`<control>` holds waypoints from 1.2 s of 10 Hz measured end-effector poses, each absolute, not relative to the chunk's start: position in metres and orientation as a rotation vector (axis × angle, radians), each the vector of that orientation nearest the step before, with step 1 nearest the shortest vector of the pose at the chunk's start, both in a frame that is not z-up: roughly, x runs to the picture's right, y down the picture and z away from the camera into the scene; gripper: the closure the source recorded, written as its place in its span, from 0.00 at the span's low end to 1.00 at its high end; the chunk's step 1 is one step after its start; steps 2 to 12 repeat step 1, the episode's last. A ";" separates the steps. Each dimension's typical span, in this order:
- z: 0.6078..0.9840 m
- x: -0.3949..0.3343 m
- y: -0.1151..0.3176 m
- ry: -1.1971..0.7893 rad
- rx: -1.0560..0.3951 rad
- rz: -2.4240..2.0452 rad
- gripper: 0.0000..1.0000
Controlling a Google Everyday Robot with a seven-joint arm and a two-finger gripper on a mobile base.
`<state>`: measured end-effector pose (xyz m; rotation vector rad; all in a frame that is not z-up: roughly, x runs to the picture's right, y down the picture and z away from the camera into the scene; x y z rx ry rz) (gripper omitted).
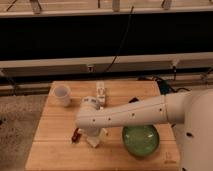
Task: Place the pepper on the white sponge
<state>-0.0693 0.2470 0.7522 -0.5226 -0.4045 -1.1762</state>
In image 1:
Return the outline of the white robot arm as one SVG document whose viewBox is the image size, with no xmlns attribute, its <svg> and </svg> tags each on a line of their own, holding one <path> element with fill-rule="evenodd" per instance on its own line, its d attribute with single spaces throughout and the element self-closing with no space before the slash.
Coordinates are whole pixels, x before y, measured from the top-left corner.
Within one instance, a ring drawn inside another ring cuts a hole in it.
<svg viewBox="0 0 213 171">
<path fill-rule="evenodd" d="M 159 95 L 102 110 L 88 96 L 75 123 L 89 135 L 107 127 L 183 123 L 180 171 L 213 171 L 213 89 Z"/>
</svg>

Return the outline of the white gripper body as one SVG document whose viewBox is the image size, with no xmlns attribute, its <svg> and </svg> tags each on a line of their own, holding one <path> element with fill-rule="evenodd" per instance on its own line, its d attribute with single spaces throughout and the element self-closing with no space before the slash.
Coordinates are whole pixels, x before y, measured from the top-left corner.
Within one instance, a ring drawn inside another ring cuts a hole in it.
<svg viewBox="0 0 213 171">
<path fill-rule="evenodd" d="M 93 148 L 96 148 L 108 136 L 108 131 L 105 128 L 83 129 L 82 133 L 86 136 L 86 141 Z"/>
</svg>

